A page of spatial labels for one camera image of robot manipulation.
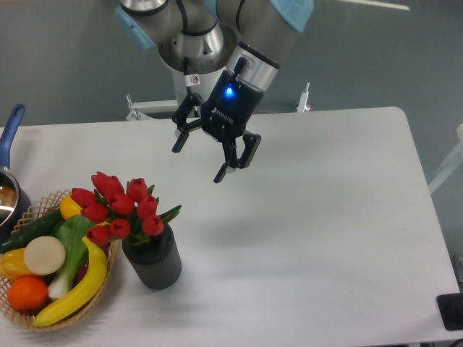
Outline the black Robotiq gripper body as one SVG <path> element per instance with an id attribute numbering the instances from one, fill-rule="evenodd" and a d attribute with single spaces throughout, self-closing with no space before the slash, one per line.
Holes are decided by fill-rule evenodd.
<path id="1" fill-rule="evenodd" d="M 209 99 L 200 107 L 201 127 L 218 142 L 241 137 L 264 95 L 228 71 L 221 73 Z"/>

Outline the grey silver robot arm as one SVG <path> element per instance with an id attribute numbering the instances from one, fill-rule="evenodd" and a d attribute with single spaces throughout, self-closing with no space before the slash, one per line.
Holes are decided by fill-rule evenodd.
<path id="1" fill-rule="evenodd" d="M 158 49 L 176 88 L 174 152 L 202 129 L 224 151 L 215 182 L 250 165 L 260 144 L 247 122 L 305 30 L 312 1 L 121 1 L 115 14 Z"/>

